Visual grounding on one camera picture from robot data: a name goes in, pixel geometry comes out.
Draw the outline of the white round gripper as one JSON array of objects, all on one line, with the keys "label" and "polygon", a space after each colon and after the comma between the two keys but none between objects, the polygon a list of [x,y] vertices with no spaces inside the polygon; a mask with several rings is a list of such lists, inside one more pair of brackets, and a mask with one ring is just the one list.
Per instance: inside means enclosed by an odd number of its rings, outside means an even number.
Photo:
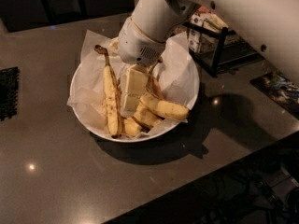
[{"label": "white round gripper", "polygon": [[108,46],[110,56],[120,55],[126,65],[121,70],[121,114],[131,117],[148,83],[147,68],[158,61],[165,50],[166,32],[158,23],[136,23],[129,17],[118,38]]}]

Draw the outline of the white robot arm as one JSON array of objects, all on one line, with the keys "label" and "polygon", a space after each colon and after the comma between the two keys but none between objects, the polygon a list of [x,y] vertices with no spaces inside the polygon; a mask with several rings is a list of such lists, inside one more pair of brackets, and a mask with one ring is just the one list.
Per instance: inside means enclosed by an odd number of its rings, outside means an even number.
[{"label": "white robot arm", "polygon": [[299,0],[139,0],[119,33],[121,59],[142,66],[154,64],[172,31],[201,6],[299,83]]}]

